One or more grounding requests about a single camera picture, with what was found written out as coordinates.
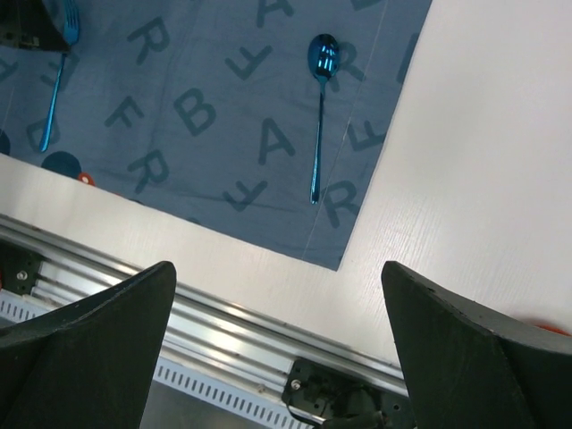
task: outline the tablecloth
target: tablecloth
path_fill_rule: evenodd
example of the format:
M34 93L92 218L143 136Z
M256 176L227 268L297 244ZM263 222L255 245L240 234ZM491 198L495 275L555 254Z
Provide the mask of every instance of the tablecloth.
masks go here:
M59 55L0 47L0 153L335 270L430 3L77 0L80 42L45 153ZM61 25L62 4L46 7ZM339 40L341 68L311 205L319 85L307 48L320 33Z

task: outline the fork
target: fork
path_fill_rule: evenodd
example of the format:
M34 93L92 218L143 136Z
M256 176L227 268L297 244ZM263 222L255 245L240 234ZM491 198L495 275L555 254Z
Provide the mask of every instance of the fork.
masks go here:
M80 40L80 13L78 6L74 0L63 0L63 8L65 11L65 23L63 25L63 39L69 46L73 46ZM46 125L42 139L39 142L39 151L46 152L47 146L50 143L50 134L52 134L52 122L54 121L55 100L57 99L57 91L60 88L60 80L62 78L63 65L67 54L62 54L60 61L60 68L57 71L55 78L54 93L52 94L52 101L50 102L50 110L47 113Z

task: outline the dark blue circle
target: dark blue circle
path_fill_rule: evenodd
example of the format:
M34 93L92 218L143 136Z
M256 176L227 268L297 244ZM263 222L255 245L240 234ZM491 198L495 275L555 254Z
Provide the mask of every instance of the dark blue circle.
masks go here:
M77 179L81 173L81 164L78 158L63 151L54 152L47 156L42 163L42 168L73 179Z
M10 155L10 139L8 135L0 128L0 154Z

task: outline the table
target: table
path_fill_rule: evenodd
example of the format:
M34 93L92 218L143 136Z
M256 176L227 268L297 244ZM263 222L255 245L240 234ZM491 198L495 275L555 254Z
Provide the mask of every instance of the table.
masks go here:
M433 0L338 272L0 157L0 213L397 363L396 259L526 320L572 328L572 4Z

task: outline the metallic spoon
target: metallic spoon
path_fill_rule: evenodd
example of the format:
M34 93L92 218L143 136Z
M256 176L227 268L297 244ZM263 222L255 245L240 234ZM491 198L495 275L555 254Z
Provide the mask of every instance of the metallic spoon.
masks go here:
M310 187L310 202L316 204L320 199L320 151L322 146L322 119L324 118L325 84L340 67L340 47L333 36L320 34L310 43L307 50L307 65L320 82L320 115L318 131L315 137L314 170Z

